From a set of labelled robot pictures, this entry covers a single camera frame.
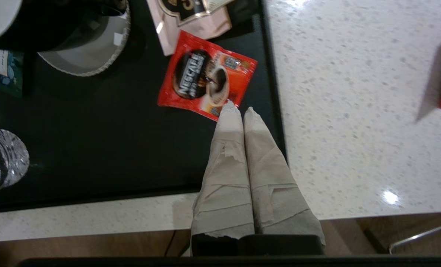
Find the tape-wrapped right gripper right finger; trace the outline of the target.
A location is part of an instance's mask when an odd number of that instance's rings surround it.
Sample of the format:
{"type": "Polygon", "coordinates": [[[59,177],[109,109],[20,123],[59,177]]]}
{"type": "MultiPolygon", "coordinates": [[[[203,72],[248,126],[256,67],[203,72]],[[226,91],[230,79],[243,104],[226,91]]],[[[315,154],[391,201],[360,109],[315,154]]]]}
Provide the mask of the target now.
{"type": "Polygon", "coordinates": [[[313,235],[324,246],[321,224],[261,116],[253,108],[248,108],[243,125],[255,232],[313,235]]]}

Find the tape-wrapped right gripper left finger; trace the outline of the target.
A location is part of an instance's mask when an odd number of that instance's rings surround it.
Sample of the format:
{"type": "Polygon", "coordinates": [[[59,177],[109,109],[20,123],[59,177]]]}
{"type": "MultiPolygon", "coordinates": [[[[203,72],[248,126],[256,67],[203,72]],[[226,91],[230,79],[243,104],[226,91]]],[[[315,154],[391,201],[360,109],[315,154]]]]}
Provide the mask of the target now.
{"type": "Polygon", "coordinates": [[[242,238],[254,234],[251,185],[241,113],[228,101],[220,112],[201,190],[192,206],[192,235],[242,238]]]}

